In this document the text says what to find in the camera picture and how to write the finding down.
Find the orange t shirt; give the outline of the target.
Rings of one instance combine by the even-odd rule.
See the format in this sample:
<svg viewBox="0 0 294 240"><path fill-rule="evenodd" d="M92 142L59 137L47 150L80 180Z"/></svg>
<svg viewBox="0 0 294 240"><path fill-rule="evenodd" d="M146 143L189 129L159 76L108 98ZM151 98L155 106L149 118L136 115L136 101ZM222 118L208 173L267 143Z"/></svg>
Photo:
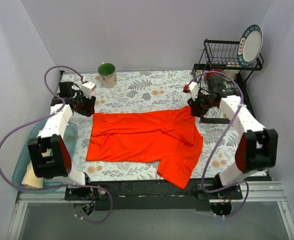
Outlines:
<svg viewBox="0 0 294 240"><path fill-rule="evenodd" d="M96 113L86 160L159 161L158 175L183 190L203 149L195 122L188 106L144 113Z"/></svg>

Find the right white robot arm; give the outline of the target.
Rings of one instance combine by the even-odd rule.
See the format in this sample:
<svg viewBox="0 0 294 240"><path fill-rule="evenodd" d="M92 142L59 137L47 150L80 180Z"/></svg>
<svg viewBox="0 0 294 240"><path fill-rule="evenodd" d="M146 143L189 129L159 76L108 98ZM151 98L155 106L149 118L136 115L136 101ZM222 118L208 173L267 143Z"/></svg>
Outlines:
<svg viewBox="0 0 294 240"><path fill-rule="evenodd" d="M210 74L208 94L203 94L199 87L203 73L190 80L183 91L191 96L187 103L193 117L203 119L209 109L217 107L230 121L225 131L234 127L241 138L235 161L226 170L216 174L213 180L211 192L217 198L224 199L231 193L233 186L275 165L279 135L275 129L267 129L259 123L250 113L244 103L244 94L237 84L234 88L227 88L223 83L224 73L211 71Z"/></svg>

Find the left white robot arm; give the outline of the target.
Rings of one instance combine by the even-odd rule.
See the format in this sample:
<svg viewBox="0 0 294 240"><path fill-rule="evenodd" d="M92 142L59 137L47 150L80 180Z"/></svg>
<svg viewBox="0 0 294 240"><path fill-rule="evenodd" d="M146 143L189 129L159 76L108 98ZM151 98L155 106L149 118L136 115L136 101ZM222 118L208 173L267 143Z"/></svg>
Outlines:
<svg viewBox="0 0 294 240"><path fill-rule="evenodd" d="M73 86L77 85L71 81L59 83L59 93L51 100L50 117L40 134L28 141L27 147L36 177L59 178L63 184L78 185L76 194L88 200L93 195L93 187L88 184L90 178L72 167L63 137L73 113L86 117L95 113L96 97L92 93L96 84L86 81L78 89Z"/></svg>

